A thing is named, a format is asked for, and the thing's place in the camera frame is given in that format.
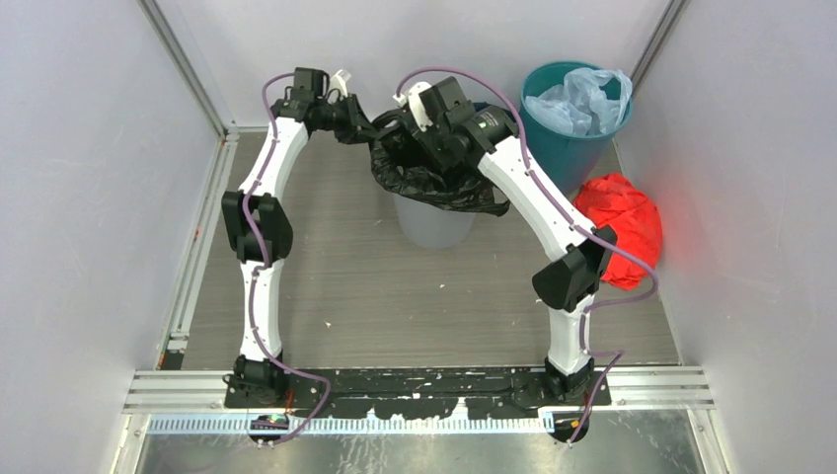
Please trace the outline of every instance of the gray floor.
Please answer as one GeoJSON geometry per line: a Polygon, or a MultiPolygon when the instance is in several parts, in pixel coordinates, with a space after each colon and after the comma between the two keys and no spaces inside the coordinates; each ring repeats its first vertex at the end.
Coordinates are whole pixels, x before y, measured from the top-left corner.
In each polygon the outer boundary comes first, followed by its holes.
{"type": "MultiPolygon", "coordinates": [[[[263,134],[242,135],[230,189],[249,173],[263,141],[263,134]]],[[[594,175],[618,170],[610,149],[594,175]]],[[[298,158],[282,205],[294,228],[279,304],[286,361],[300,367],[543,363],[547,309],[536,302],[531,277],[547,260],[514,209],[501,218],[478,215],[454,248],[418,248],[399,229],[391,196],[374,182],[366,147],[339,145],[322,132],[298,158]]],[[[243,294],[219,222],[183,369],[231,367],[244,330],[243,294]]],[[[608,285],[598,294],[621,296],[624,291],[608,285]]],[[[627,350],[623,363],[678,361],[656,297],[596,311],[591,344],[627,350]]]]}

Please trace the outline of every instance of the purple cable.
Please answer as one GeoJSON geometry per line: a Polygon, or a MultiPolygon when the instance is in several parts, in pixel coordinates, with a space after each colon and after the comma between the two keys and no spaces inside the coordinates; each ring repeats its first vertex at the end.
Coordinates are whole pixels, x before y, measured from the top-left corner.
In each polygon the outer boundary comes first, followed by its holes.
{"type": "Polygon", "coordinates": [[[596,386],[593,387],[593,391],[590,394],[590,399],[587,401],[587,404],[584,407],[584,413],[581,416],[581,419],[579,420],[580,423],[578,424],[578,427],[575,428],[575,431],[572,432],[572,435],[570,436],[570,439],[567,441],[567,445],[569,447],[572,447],[572,442],[575,441],[575,439],[578,437],[578,434],[581,432],[581,428],[584,426],[584,423],[587,421],[587,418],[589,418],[589,416],[590,416],[590,412],[592,411],[592,407],[593,407],[593,400],[595,399],[596,394],[599,391],[599,387],[601,387],[601,384],[604,381],[604,377],[607,375],[607,373],[610,371],[610,369],[613,368],[613,366],[616,364],[617,360],[619,360],[622,357],[622,355],[625,353],[625,351],[622,351],[622,350],[614,351],[614,352],[611,352],[611,353],[593,353],[593,352],[589,352],[587,350],[586,341],[584,340],[584,324],[585,324],[587,314],[589,314],[590,311],[592,311],[594,309],[602,308],[602,307],[605,307],[605,306],[612,306],[612,305],[616,305],[616,304],[634,303],[634,302],[637,302],[637,301],[642,301],[642,300],[650,297],[651,295],[653,295],[656,292],[657,288],[659,287],[659,279],[657,277],[656,272],[654,271],[654,269],[652,269],[650,267],[649,264],[643,262],[642,260],[640,260],[636,256],[632,255],[631,253],[626,252],[626,251],[620,249],[619,247],[611,244],[610,242],[607,242],[607,241],[601,239],[600,237],[594,235],[589,230],[587,230],[587,229],[581,227],[580,225],[576,224],[575,221],[572,219],[572,216],[570,215],[570,213],[561,206],[561,204],[558,202],[558,200],[554,196],[552,196],[552,194],[549,192],[549,190],[547,190],[546,186],[544,186],[540,177],[538,177],[537,174],[532,169],[529,168],[531,159],[529,157],[529,147],[526,143],[526,130],[523,127],[523,120],[520,118],[520,114],[517,112],[517,108],[511,103],[511,101],[508,100],[508,98],[499,89],[492,86],[491,84],[484,81],[483,79],[475,76],[474,74],[471,74],[468,71],[465,71],[465,70],[462,70],[462,69],[459,69],[459,68],[456,68],[456,67],[428,66],[428,67],[423,67],[423,68],[420,68],[420,69],[416,69],[415,71],[413,71],[410,74],[408,74],[407,76],[405,76],[405,78],[402,79],[401,82],[399,82],[398,86],[396,87],[396,91],[395,91],[396,95],[401,94],[401,90],[404,88],[404,85],[407,83],[407,81],[409,81],[410,79],[413,79],[414,77],[418,76],[419,74],[423,74],[425,72],[447,72],[447,73],[450,73],[450,74],[458,74],[460,76],[467,77],[468,79],[471,79],[472,81],[481,84],[483,87],[485,87],[486,89],[491,91],[494,95],[496,95],[503,102],[503,104],[506,106],[508,111],[514,117],[514,121],[517,123],[517,127],[518,127],[518,130],[519,130],[518,136],[520,138],[520,154],[523,156],[523,164],[526,166],[526,171],[528,172],[528,176],[530,178],[532,178],[532,181],[535,183],[535,186],[538,188],[538,190],[541,191],[541,193],[544,195],[544,197],[558,211],[558,213],[564,218],[564,220],[574,230],[576,230],[579,234],[581,234],[584,237],[592,240],[596,244],[604,247],[605,249],[610,250],[611,252],[614,252],[614,253],[628,259],[629,261],[639,265],[651,277],[651,281],[652,281],[651,288],[648,291],[646,291],[645,293],[637,295],[637,296],[629,296],[627,298],[611,299],[611,300],[608,300],[608,301],[595,302],[595,303],[589,305],[587,308],[585,308],[584,311],[581,313],[581,320],[580,320],[579,327],[581,329],[581,331],[580,331],[581,336],[580,337],[581,337],[581,341],[582,341],[582,347],[584,348],[584,350],[588,354],[591,354],[591,355],[600,354],[600,356],[612,356],[613,360],[611,360],[610,363],[607,364],[607,366],[604,368],[604,370],[602,370],[601,375],[599,375],[598,381],[596,382],[596,386]]]}
{"type": "Polygon", "coordinates": [[[250,189],[244,195],[244,199],[241,203],[242,210],[244,211],[244,218],[247,220],[247,224],[250,226],[250,229],[253,231],[253,235],[256,237],[256,242],[259,244],[259,249],[262,251],[262,260],[265,262],[263,265],[259,265],[258,267],[255,267],[253,269],[253,278],[250,281],[250,294],[248,295],[248,318],[250,320],[250,329],[251,331],[253,331],[253,337],[256,338],[256,344],[259,345],[259,349],[262,350],[262,353],[265,354],[265,357],[268,360],[270,360],[270,362],[272,362],[274,365],[281,368],[282,370],[290,372],[296,376],[322,382],[326,385],[326,390],[323,392],[323,396],[320,398],[320,401],[317,403],[317,406],[314,407],[314,410],[311,411],[308,417],[292,432],[290,432],[286,436],[283,436],[275,444],[290,441],[294,439],[299,434],[299,432],[304,430],[305,427],[308,426],[308,424],[311,422],[311,420],[315,416],[317,416],[317,414],[320,413],[320,411],[323,409],[323,406],[326,404],[326,400],[329,398],[329,394],[332,392],[332,382],[328,378],[321,377],[313,373],[303,372],[302,370],[297,370],[289,365],[282,363],[279,359],[274,357],[273,354],[271,354],[270,351],[267,350],[265,343],[262,342],[262,338],[259,335],[259,328],[256,326],[256,316],[253,313],[253,303],[256,299],[256,280],[259,278],[259,273],[261,271],[267,270],[272,266],[272,263],[270,262],[270,259],[267,255],[267,244],[265,243],[265,238],[262,236],[262,232],[259,231],[259,225],[256,223],[256,220],[253,218],[253,215],[250,213],[250,197],[253,195],[253,192],[256,190],[256,188],[258,188],[262,184],[262,176],[265,174],[267,165],[270,163],[270,158],[273,157],[273,151],[276,149],[276,143],[278,142],[276,118],[273,116],[273,112],[270,110],[270,103],[267,101],[267,88],[276,81],[292,76],[292,72],[279,74],[278,76],[267,81],[265,85],[262,87],[262,103],[265,106],[267,116],[270,118],[270,129],[273,133],[273,140],[270,141],[270,150],[267,152],[265,162],[262,164],[262,167],[256,174],[256,180],[253,182],[253,185],[250,186],[250,189]]]}

